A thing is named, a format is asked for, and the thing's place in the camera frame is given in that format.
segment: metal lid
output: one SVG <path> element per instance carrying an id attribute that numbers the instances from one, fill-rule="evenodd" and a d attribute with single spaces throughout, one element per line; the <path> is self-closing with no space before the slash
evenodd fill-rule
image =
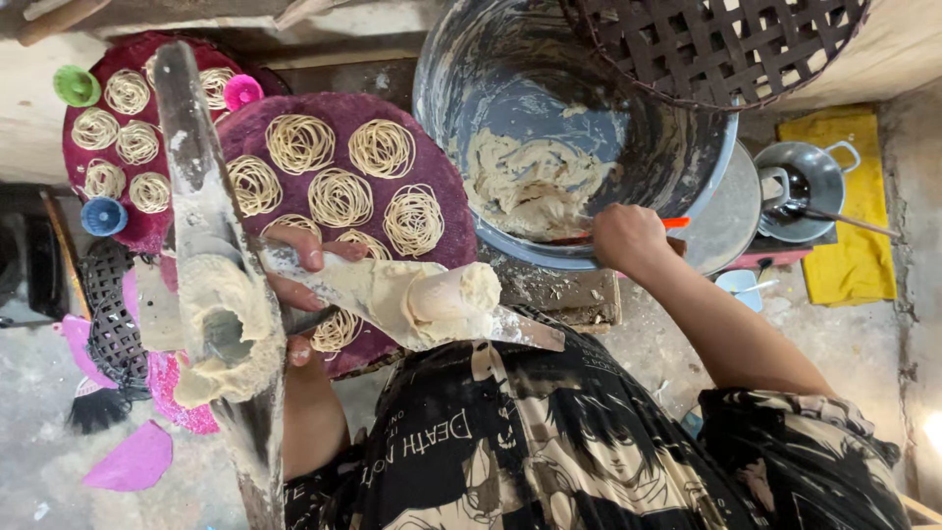
<path id="1" fill-rule="evenodd" d="M 738 141 L 706 207 L 673 234 L 687 242 L 687 262 L 698 273 L 721 271 L 749 247 L 759 224 L 762 189 L 752 157 Z"/>

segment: dough batter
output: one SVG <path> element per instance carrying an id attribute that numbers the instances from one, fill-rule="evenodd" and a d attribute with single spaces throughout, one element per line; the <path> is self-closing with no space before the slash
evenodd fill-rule
<path id="1" fill-rule="evenodd" d="M 482 311 L 466 319 L 416 320 L 408 308 L 409 287 L 418 278 L 447 271 L 438 263 L 370 258 L 349 263 L 325 253 L 324 270 L 312 274 L 298 267 L 296 262 L 285 261 L 269 253 L 263 253 L 262 260 L 266 270 L 304 284 L 322 300 L 373 323 L 391 339 L 416 352 L 453 340 L 480 339 L 494 328 L 493 307 L 491 311 Z M 465 300 L 499 299 L 500 282 L 496 274 L 482 273 L 476 278 L 476 282 L 462 284 Z"/>
<path id="2" fill-rule="evenodd" d="M 180 282 L 191 282 L 190 290 L 180 290 L 181 318 L 193 329 L 203 330 L 204 319 L 213 312 L 228 310 L 242 322 L 242 340 L 254 340 L 251 353 L 233 367 L 218 356 L 189 365 L 179 356 L 180 382 L 173 399 L 193 408 L 222 395 L 241 402 L 268 386 L 272 367 L 278 367 L 281 350 L 270 347 L 267 339 L 274 325 L 266 301 L 264 280 L 249 278 L 234 262 L 224 256 L 203 254 L 192 258 L 179 272 Z M 211 282 L 198 281 L 212 277 Z"/>
<path id="3" fill-rule="evenodd" d="M 468 143 L 464 191 L 471 207 L 504 232 L 533 241 L 579 237 L 577 216 L 622 165 L 553 139 L 521 143 L 483 128 Z"/>

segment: wall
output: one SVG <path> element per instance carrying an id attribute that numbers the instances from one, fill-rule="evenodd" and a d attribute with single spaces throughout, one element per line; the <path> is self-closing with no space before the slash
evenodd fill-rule
<path id="1" fill-rule="evenodd" d="M 942 413 L 942 79 L 908 92 L 883 108 L 887 185 L 899 198 L 891 206 L 902 229 L 897 247 L 901 316 L 901 381 L 905 414 L 914 444 L 910 491 L 942 511 L 942 433 L 933 447 L 926 431 L 934 413 Z"/>
<path id="2" fill-rule="evenodd" d="M 105 48 L 77 33 L 29 48 L 0 41 L 0 180 L 67 185 L 62 158 L 66 105 L 53 91 L 53 74 L 65 64 L 90 68 Z"/>
<path id="3" fill-rule="evenodd" d="M 817 80 L 776 109 L 882 101 L 942 76 L 942 2 L 872 0 L 869 19 Z"/>

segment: yellow cloth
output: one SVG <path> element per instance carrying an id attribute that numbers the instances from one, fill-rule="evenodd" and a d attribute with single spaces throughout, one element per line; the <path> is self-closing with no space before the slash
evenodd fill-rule
<path id="1" fill-rule="evenodd" d="M 853 145 L 861 163 L 844 175 L 847 198 L 840 213 L 887 226 L 877 117 L 872 107 L 827 108 L 780 124 L 778 136 L 782 141 L 807 141 L 821 148 L 841 140 Z M 853 164 L 847 149 L 838 147 L 832 156 L 841 167 Z M 896 298 L 893 256 L 887 236 L 837 223 L 837 244 L 816 246 L 803 264 L 812 304 L 856 306 Z"/>

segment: metal pot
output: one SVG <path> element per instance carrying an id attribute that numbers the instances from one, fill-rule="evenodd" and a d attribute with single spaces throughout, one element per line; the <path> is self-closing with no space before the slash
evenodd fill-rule
<path id="1" fill-rule="evenodd" d="M 451 0 L 425 39 L 415 70 L 414 116 L 464 178 L 482 128 L 522 143 L 555 139 L 624 168 L 589 201 L 651 207 L 695 218 L 723 178 L 737 114 L 672 108 L 610 81 L 566 23 L 557 0 Z M 566 117 L 571 105 L 582 111 Z M 599 267 L 589 243 L 534 242 L 472 210 L 478 237 L 540 267 Z"/>
<path id="2" fill-rule="evenodd" d="M 831 152 L 838 147 L 851 152 L 853 165 L 841 168 L 834 160 Z M 824 235 L 834 226 L 834 221 L 803 215 L 784 204 L 797 202 L 823 211 L 839 212 L 844 207 L 844 174 L 859 165 L 860 155 L 845 141 L 825 149 L 804 141 L 782 141 L 763 149 L 755 157 L 759 177 L 778 181 L 783 194 L 762 201 L 759 234 L 792 243 Z"/>

